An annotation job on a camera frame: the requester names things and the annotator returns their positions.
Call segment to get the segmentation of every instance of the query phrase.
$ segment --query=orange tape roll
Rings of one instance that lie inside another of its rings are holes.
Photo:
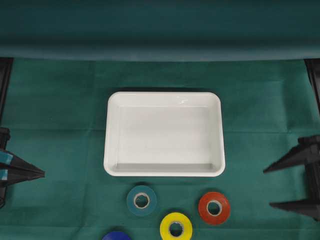
[[[209,204],[218,205],[218,212],[212,214],[209,212]],[[199,201],[198,211],[200,217],[207,224],[218,225],[223,224],[230,216],[230,204],[228,199],[219,192],[207,192]]]

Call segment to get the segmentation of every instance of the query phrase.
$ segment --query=green felt surface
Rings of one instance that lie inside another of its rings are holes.
[[[112,177],[103,168],[108,97],[122,89],[210,91],[221,100],[225,172],[214,178]],[[320,117],[302,60],[150,63],[15,59],[2,125],[7,149],[46,171],[8,188],[1,240],[101,239],[124,230],[133,240],[160,240],[162,218],[186,214],[194,240],[315,240],[313,219],[269,202],[307,196],[304,168],[263,169],[314,135]],[[158,196],[154,213],[131,214],[126,195],[138,183]],[[231,204],[225,224],[197,213],[207,191]]]
[[[0,56],[129,61],[320,57],[319,0],[3,0]]]

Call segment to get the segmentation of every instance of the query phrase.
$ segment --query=blue tape roll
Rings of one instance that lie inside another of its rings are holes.
[[[131,238],[122,231],[112,231],[105,235],[102,240],[131,240]]]
[[[143,195],[148,199],[148,204],[144,207],[136,205],[136,198]],[[126,197],[126,204],[131,213],[136,216],[143,217],[152,213],[157,206],[157,196],[155,192],[148,186],[139,185],[131,189]]]

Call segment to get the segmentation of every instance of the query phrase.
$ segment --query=tape roll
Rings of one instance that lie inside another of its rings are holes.
[[[172,224],[180,224],[182,233],[179,236],[173,236],[170,232]],[[160,224],[160,235],[163,240],[190,240],[193,228],[191,221],[185,215],[179,212],[173,212],[165,216]]]
[[[146,205],[137,205],[136,200],[139,199],[140,196],[146,197]],[[139,217],[144,217],[151,214],[155,210],[157,206],[157,196],[155,192],[148,186],[135,186],[130,190],[126,197],[126,205],[131,213]]]
[[[217,214],[209,212],[209,204],[216,203],[219,206]],[[228,199],[220,192],[207,192],[199,201],[198,211],[200,217],[207,224],[223,224],[230,216],[230,204]]]
[[[122,231],[112,231],[105,235],[102,240],[131,240],[131,238]]]

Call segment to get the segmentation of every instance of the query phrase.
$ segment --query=white tray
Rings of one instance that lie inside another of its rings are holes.
[[[211,92],[116,92],[104,169],[112,176],[215,177],[225,169],[219,98]]]

